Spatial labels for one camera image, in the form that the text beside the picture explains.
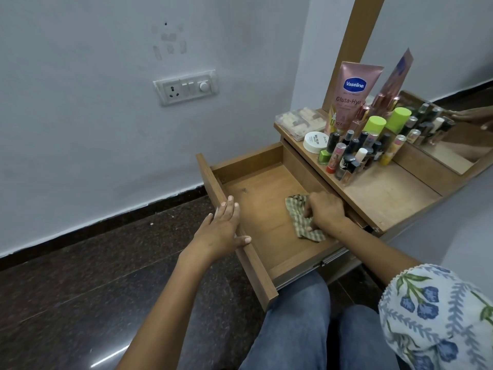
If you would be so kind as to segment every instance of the neon green cap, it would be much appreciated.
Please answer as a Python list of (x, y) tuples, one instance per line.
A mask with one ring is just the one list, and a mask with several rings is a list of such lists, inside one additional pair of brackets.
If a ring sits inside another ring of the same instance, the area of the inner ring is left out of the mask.
[(386, 127), (395, 134), (398, 134), (410, 116), (411, 111), (409, 109), (405, 107), (396, 107), (394, 111), (392, 111), (392, 115), (388, 119)]
[(368, 131), (369, 133), (380, 135), (380, 132), (382, 132), (386, 123), (387, 121), (384, 118), (379, 117), (377, 115), (373, 115), (370, 118), (368, 118), (368, 122), (366, 122), (363, 131)]

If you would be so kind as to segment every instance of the wooden tabletop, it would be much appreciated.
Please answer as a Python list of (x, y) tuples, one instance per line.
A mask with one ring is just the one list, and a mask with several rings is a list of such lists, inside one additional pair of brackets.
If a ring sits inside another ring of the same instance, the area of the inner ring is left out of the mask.
[(442, 198), (394, 162), (387, 166), (373, 164), (350, 185), (342, 186), (334, 174), (326, 172), (326, 166), (318, 164), (318, 155), (306, 151), (303, 142), (297, 142), (277, 124), (274, 128), (368, 224), (381, 233)]

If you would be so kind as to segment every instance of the person's left hand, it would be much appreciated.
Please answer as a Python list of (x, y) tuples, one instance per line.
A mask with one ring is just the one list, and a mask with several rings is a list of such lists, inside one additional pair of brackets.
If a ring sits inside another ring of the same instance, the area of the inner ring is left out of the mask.
[(214, 216), (209, 214), (204, 219), (182, 254), (203, 257), (207, 264), (229, 255), (251, 241), (250, 236), (234, 237), (239, 223), (240, 205), (229, 196), (228, 201), (216, 209)]

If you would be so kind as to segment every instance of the cloth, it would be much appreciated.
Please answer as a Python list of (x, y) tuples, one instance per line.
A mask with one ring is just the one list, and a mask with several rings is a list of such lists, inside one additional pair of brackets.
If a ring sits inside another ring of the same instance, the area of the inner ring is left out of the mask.
[(440, 266), (397, 275), (379, 302), (388, 345), (411, 368), (493, 368), (493, 303)]
[[(326, 370), (329, 321), (329, 290), (313, 271), (279, 291), (240, 370)], [(353, 305), (339, 328), (341, 370), (399, 369), (376, 312)]]
[(307, 230), (307, 227), (311, 224), (311, 218), (305, 218), (303, 216), (307, 199), (308, 195), (294, 195), (286, 198), (286, 208), (293, 220), (296, 236), (316, 242), (324, 241), (325, 235), (322, 230), (314, 230), (312, 232), (308, 232)]

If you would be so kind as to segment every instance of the white round container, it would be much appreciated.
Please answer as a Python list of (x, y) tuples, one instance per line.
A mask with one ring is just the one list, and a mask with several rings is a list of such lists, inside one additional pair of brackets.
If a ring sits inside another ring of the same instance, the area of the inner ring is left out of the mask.
[(329, 136), (325, 135), (323, 132), (312, 131), (305, 135), (303, 146), (308, 152), (319, 154), (322, 150), (327, 148), (328, 142)]

